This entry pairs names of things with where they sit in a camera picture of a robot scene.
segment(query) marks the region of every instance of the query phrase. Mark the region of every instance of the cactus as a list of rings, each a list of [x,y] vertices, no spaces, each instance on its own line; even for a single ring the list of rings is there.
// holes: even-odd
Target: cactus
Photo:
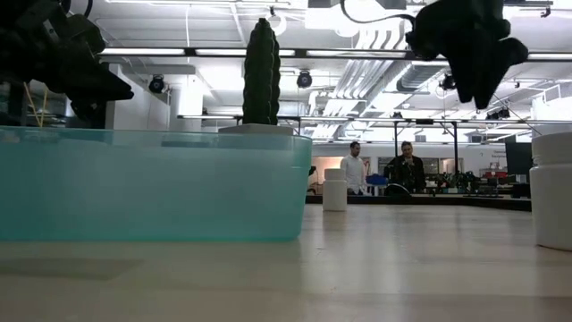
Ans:
[[[261,18],[250,33],[244,61],[243,123],[278,123],[280,58],[270,23]]]

